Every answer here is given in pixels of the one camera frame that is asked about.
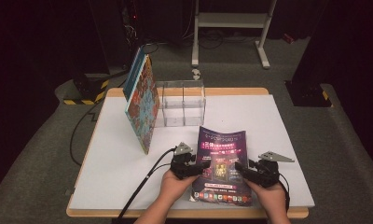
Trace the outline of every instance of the colorful book cover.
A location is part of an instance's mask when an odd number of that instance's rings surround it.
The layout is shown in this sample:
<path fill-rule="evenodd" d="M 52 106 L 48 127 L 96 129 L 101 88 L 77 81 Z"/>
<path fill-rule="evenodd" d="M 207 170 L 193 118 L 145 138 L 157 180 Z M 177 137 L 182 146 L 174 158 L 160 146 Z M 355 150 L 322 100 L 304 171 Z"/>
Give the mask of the colorful book cover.
<path fill-rule="evenodd" d="M 200 126 L 196 163 L 211 166 L 193 182 L 190 201 L 251 206 L 252 191 L 235 169 L 235 161 L 248 164 L 245 131 L 217 133 Z"/>
<path fill-rule="evenodd" d="M 149 151 L 158 110 L 159 96 L 152 65 L 149 56 L 145 55 L 125 109 L 145 154 Z"/>

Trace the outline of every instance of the cable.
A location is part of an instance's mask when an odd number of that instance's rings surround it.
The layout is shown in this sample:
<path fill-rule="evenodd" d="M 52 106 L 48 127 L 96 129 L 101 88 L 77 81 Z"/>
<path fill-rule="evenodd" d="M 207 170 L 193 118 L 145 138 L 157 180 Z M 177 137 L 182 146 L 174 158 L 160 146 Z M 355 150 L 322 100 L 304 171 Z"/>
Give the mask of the cable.
<path fill-rule="evenodd" d="M 142 48 L 143 48 L 145 54 L 152 54 L 159 49 L 160 44 L 165 44 L 165 43 L 156 43 L 156 42 L 155 43 L 147 43 L 147 44 L 142 45 Z M 145 51 L 145 47 L 147 47 L 147 46 L 156 46 L 156 48 L 151 50 L 151 51 Z"/>
<path fill-rule="evenodd" d="M 190 5 L 191 5 L 191 9 L 190 9 L 190 17 L 189 17 L 189 23 L 186 27 L 186 31 L 184 32 L 183 34 L 183 39 L 186 37 L 187 35 L 187 32 L 189 31 L 189 28 L 190 28 L 190 24 L 192 23 L 192 19 L 195 17 L 195 10 L 194 10 L 194 6 L 195 6 L 195 1 L 193 1 Z"/>
<path fill-rule="evenodd" d="M 123 218 L 123 215 L 125 215 L 126 211 L 128 210 L 129 206 L 131 205 L 131 202 L 134 200 L 134 198 L 137 196 L 137 194 L 143 188 L 143 186 L 144 186 L 145 182 L 148 180 L 148 178 L 159 168 L 159 167 L 157 168 L 157 165 L 160 163 L 160 161 L 163 159 L 163 157 L 165 157 L 170 152 L 174 152 L 176 148 L 177 147 L 171 148 L 171 149 L 167 150 L 165 153 L 163 153 L 163 155 L 160 156 L 160 158 L 157 160 L 157 162 L 154 164 L 154 166 L 151 168 L 151 170 L 145 176 L 145 178 L 143 179 L 141 184 L 138 186 L 136 191 L 129 198 L 128 202 L 125 204 L 125 207 L 123 207 L 122 212 L 120 212 L 120 214 L 117 217 L 117 219 L 115 220 L 115 222 L 113 222 L 114 224 L 120 224 L 121 223 L 120 220 Z"/>
<path fill-rule="evenodd" d="M 206 40 L 208 41 L 218 41 L 219 43 L 217 45 L 215 45 L 214 47 L 205 47 L 204 45 L 202 45 L 201 43 L 199 43 L 199 46 L 202 47 L 203 49 L 216 49 L 218 48 L 219 46 L 221 46 L 223 43 L 224 43 L 224 37 L 221 36 L 220 34 L 217 34 L 217 35 L 206 35 L 204 37 Z"/>
<path fill-rule="evenodd" d="M 120 83 L 119 86 L 117 86 L 118 88 L 120 88 L 124 83 L 126 82 L 126 79 L 123 80 L 122 83 Z M 81 123 L 82 119 L 84 119 L 87 115 L 92 115 L 92 118 L 90 121 L 97 121 L 96 119 L 96 113 L 91 113 L 91 111 L 97 106 L 99 105 L 103 100 L 101 100 L 100 102 L 98 102 L 97 104 L 95 104 L 91 109 L 89 109 L 83 116 L 82 118 L 78 121 L 78 123 L 76 124 L 76 126 L 74 127 L 73 129 L 73 133 L 71 134 L 71 139 L 70 139 L 70 146 L 69 146 L 69 152 L 70 152 L 70 157 L 71 157 L 71 160 L 78 166 L 81 166 L 82 163 L 77 161 L 76 158 L 74 157 L 74 154 L 73 154 L 73 140 L 74 140 L 74 135 L 76 134 L 76 129 L 78 128 L 79 124 Z"/>
<path fill-rule="evenodd" d="M 252 37 L 251 39 L 249 39 L 248 36 L 244 36 L 243 39 L 240 39 L 240 40 L 232 40 L 232 39 L 229 39 L 229 38 L 224 38 L 225 43 L 236 43 L 236 44 L 251 42 L 251 41 L 255 41 L 255 40 L 256 40 L 256 37 Z"/>
<path fill-rule="evenodd" d="M 289 201 L 291 200 L 290 197 L 289 197 L 289 184 L 288 184 L 288 181 L 286 180 L 285 176 L 283 176 L 282 174 L 280 174 L 280 176 L 283 177 L 283 179 L 285 180 L 285 183 L 287 185 L 287 189 L 286 189 L 283 182 L 279 181 L 279 183 L 282 186 L 282 188 L 284 190 L 284 193 L 285 193 L 285 209 L 286 209 L 286 211 L 288 211 Z"/>
<path fill-rule="evenodd" d="M 113 77 L 121 77 L 121 76 L 126 75 L 126 74 L 128 74 L 128 73 L 129 73 L 129 69 L 126 69 L 126 70 L 124 70 L 124 71 L 121 71 L 121 72 L 115 73 L 115 74 L 110 75 L 110 76 L 93 78 L 93 80 L 94 80 L 94 81 L 106 81 L 106 80 L 109 80 L 109 79 L 111 79 L 111 78 L 113 78 Z"/>
<path fill-rule="evenodd" d="M 82 119 L 85 118 L 88 114 L 91 114 L 90 111 L 92 111 L 97 105 L 99 105 L 102 101 L 100 101 L 99 103 L 97 103 L 96 105 L 94 105 L 93 107 L 91 107 L 85 114 L 84 116 L 82 116 L 82 118 L 78 121 L 78 123 L 76 124 L 74 130 L 73 130 L 73 133 L 71 134 L 71 139 L 70 139 L 70 157 L 71 157 L 71 160 L 73 160 L 73 162 L 75 164 L 77 164 L 78 166 L 81 166 L 82 164 L 80 162 L 78 162 L 75 158 L 74 158 L 74 155 L 73 155 L 73 140 L 74 140 L 74 135 L 76 134 L 76 129 L 78 128 L 79 124 L 81 123 Z"/>

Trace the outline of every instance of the standing book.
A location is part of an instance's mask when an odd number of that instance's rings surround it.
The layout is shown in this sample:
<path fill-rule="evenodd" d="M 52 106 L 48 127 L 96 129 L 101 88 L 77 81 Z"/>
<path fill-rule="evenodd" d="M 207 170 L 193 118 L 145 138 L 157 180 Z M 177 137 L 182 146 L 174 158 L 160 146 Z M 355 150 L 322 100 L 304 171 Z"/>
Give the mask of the standing book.
<path fill-rule="evenodd" d="M 135 77 L 134 85 L 126 105 L 125 113 L 131 123 L 134 132 L 145 154 L 149 152 L 152 134 L 159 110 L 159 95 L 155 87 L 152 64 L 147 54 L 137 54 L 137 60 L 141 60 L 131 70 L 129 76 Z"/>
<path fill-rule="evenodd" d="M 131 92 L 134 89 L 136 80 L 138 78 L 138 75 L 140 74 L 140 70 L 144 64 L 144 61 L 145 53 L 142 48 L 139 48 L 136 51 L 133 63 L 131 64 L 131 69 L 128 74 L 128 78 L 126 78 L 125 85 L 123 87 L 123 94 L 125 95 L 127 101 L 129 101 L 129 98 L 131 97 Z"/>
<path fill-rule="evenodd" d="M 190 201 L 251 206 L 252 191 L 235 168 L 247 165 L 245 131 L 217 133 L 200 126 L 196 163 L 211 160 L 211 166 L 193 182 Z"/>

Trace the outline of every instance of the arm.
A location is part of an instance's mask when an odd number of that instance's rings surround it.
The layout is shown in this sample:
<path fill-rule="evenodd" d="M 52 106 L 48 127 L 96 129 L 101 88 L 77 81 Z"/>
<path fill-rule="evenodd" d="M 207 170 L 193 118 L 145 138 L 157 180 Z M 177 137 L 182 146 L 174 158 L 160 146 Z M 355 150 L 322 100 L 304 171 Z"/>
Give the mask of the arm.
<path fill-rule="evenodd" d="M 286 214 L 285 193 L 279 183 L 264 189 L 247 179 L 244 179 L 244 181 L 256 193 L 272 224 L 291 223 Z"/>
<path fill-rule="evenodd" d="M 149 205 L 134 223 L 165 223 L 170 208 L 197 178 L 197 176 L 190 176 L 180 180 L 170 170 L 164 173 L 157 199 Z"/>

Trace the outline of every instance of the purple magazine cover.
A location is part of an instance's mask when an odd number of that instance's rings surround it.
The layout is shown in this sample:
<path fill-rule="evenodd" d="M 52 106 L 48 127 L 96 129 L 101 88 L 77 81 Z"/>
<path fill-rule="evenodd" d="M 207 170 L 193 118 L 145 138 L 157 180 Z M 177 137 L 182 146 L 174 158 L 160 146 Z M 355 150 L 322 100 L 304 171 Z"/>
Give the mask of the purple magazine cover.
<path fill-rule="evenodd" d="M 248 164 L 245 131 L 217 133 L 200 126 L 196 163 L 208 160 L 211 166 L 193 182 L 190 201 L 251 206 L 252 191 L 234 164 Z"/>

